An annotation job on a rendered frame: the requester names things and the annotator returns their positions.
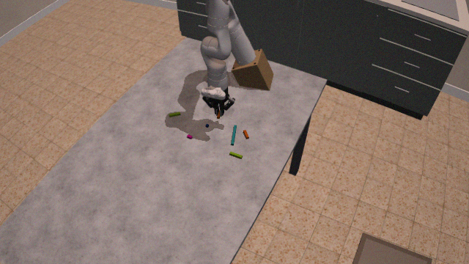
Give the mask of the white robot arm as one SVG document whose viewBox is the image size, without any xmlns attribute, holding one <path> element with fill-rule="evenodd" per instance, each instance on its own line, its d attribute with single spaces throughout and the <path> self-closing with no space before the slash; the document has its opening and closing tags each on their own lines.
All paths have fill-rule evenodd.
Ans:
<svg viewBox="0 0 469 264">
<path fill-rule="evenodd" d="M 207 66 L 208 87 L 201 90 L 205 97 L 224 100 L 228 87 L 227 59 L 232 52 L 239 65 L 255 60 L 255 51 L 248 39 L 230 0 L 207 0 L 205 4 L 207 30 L 216 37 L 205 37 L 201 53 Z M 223 90 L 223 91 L 222 91 Z"/>
</svg>

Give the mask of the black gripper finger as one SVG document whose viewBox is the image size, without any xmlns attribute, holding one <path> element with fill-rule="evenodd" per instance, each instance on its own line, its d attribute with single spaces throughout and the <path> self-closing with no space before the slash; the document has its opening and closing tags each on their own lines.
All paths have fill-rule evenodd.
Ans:
<svg viewBox="0 0 469 264">
<path fill-rule="evenodd" d="M 229 96 L 228 96 L 229 97 Z M 220 117 L 224 115 L 224 110 L 228 110 L 235 102 L 235 98 L 230 98 L 228 99 L 228 103 L 224 105 L 223 100 L 219 100 L 219 106 L 220 106 Z"/>
<path fill-rule="evenodd" d="M 213 98 L 213 101 L 211 101 L 211 99 L 209 97 L 205 97 L 203 96 L 202 98 L 205 103 L 210 107 L 210 108 L 214 108 L 215 109 L 215 114 L 216 116 L 218 116 L 218 113 L 219 113 L 219 106 L 218 106 L 218 103 L 216 103 L 216 99 Z"/>
</svg>

